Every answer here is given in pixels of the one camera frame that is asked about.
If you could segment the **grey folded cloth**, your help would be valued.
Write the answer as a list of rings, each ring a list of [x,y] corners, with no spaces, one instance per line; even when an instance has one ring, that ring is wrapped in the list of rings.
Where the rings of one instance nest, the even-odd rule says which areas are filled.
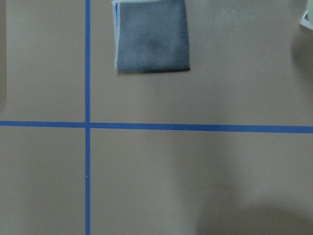
[[[190,69],[185,1],[114,0],[112,14],[117,71]]]

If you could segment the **green cup on rack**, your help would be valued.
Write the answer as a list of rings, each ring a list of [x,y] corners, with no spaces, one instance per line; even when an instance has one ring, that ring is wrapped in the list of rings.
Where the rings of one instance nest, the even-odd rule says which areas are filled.
[[[307,0],[307,14],[308,16],[313,15],[313,0]]]

